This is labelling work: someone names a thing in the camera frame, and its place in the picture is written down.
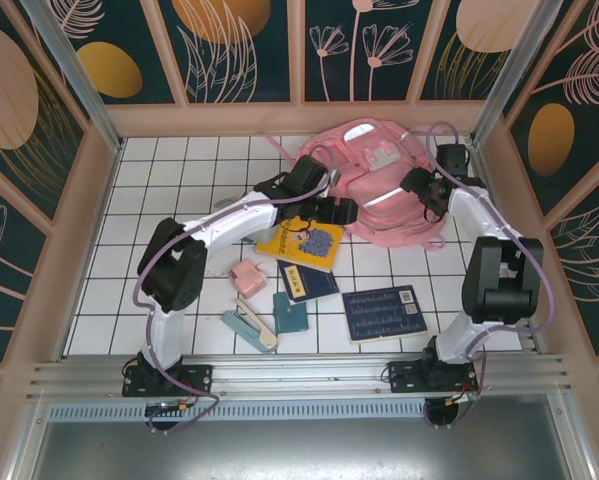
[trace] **blue booklet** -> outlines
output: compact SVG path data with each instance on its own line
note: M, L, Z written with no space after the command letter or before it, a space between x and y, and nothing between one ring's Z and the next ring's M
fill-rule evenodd
M428 331L411 286L344 293L350 340L376 342Z
M283 260L278 260L277 263L290 303L301 303L339 293L332 272L326 273Z

